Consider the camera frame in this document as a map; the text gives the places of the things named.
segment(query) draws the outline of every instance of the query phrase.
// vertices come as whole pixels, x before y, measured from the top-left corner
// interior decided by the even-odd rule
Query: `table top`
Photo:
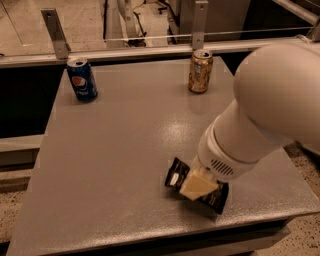
[[[134,244],[293,218],[318,198],[282,150],[230,183],[221,216],[164,186],[190,164],[206,127],[233,99],[214,59],[209,90],[187,88],[189,59],[93,67],[99,96],[76,100],[64,73],[8,255]]]

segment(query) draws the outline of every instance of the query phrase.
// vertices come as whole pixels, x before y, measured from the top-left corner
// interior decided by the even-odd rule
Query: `floor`
[[[108,46],[103,39],[103,7],[100,2],[104,1],[1,0],[0,53],[6,56],[54,53],[41,14],[41,9],[45,8],[56,8],[66,40],[73,52],[106,50]],[[156,0],[143,3],[144,0],[132,0],[132,8],[140,17],[143,30],[147,32],[146,46],[167,46],[167,12],[158,12],[158,8],[164,5]],[[126,28],[122,17],[120,23],[125,36]]]
[[[132,0],[149,39],[147,47],[166,46],[167,14],[158,13],[157,1]],[[106,49],[98,0],[2,0],[0,1],[0,53],[26,55],[53,53],[41,8],[57,8],[64,33],[73,51]],[[291,145],[285,148],[314,193],[320,198],[320,157]],[[32,175],[30,166],[0,169],[0,255],[12,235],[24,191]],[[275,246],[252,255],[320,256],[320,215],[301,217],[288,224],[291,234]]]

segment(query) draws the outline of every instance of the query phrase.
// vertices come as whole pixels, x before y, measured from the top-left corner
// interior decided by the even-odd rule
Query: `pepsi can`
[[[85,57],[68,60],[67,71],[72,88],[79,101],[89,102],[97,97],[98,91],[91,65]]]

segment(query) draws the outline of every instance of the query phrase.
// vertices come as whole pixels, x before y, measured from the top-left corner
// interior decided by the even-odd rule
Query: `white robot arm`
[[[320,149],[319,54],[294,44],[260,48],[239,66],[234,94],[233,102],[200,139],[191,166],[191,170],[200,166],[198,174],[190,172],[180,191],[191,200],[214,189],[199,183],[207,191],[198,191],[204,185],[191,185],[193,177],[209,173],[228,182],[291,140]]]

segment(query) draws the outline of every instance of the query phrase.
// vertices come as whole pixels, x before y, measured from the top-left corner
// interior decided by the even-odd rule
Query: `grey table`
[[[189,59],[93,70],[89,104],[63,75],[8,255],[227,255],[270,246],[286,221],[320,211],[282,149],[230,184],[221,216],[164,187],[174,157],[189,164],[233,98],[220,58],[202,95],[187,89]]]

